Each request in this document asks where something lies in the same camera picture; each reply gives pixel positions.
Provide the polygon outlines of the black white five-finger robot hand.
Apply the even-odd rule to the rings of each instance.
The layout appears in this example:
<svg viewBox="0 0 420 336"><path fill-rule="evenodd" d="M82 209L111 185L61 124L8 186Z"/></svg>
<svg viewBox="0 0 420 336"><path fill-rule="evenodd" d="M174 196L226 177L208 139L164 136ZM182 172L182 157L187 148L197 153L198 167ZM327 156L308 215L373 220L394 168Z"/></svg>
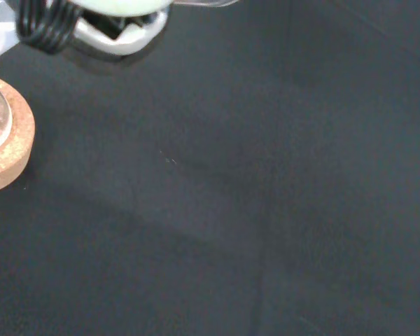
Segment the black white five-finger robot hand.
<svg viewBox="0 0 420 336"><path fill-rule="evenodd" d="M166 27L172 1L10 1L22 44L54 55L80 41L106 55L143 50Z"/></svg>

